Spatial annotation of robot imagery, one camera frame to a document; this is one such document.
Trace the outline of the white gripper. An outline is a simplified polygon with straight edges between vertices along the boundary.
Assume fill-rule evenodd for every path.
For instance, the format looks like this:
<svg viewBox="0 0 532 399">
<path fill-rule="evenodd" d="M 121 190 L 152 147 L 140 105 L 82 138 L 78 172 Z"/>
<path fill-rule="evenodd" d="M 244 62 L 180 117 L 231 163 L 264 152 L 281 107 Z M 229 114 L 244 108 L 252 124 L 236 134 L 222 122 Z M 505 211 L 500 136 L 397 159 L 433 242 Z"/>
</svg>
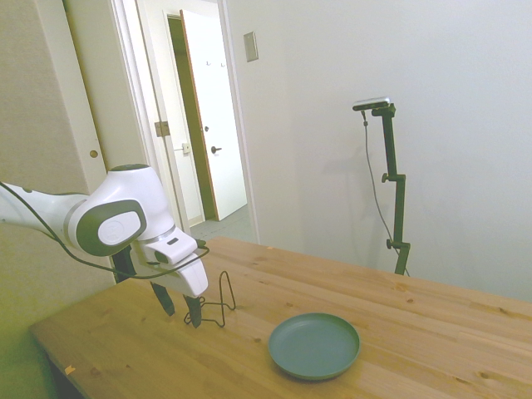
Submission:
<svg viewBox="0 0 532 399">
<path fill-rule="evenodd" d="M 165 313 L 170 317 L 175 314 L 175 305 L 167 288 L 180 292 L 188 307 L 184 322 L 198 328 L 202 323 L 204 301 L 200 295 L 207 289 L 208 279 L 196 243 L 142 245 L 134 242 L 132 248 L 136 256 L 136 272 L 149 277 L 150 286 Z"/>
</svg>

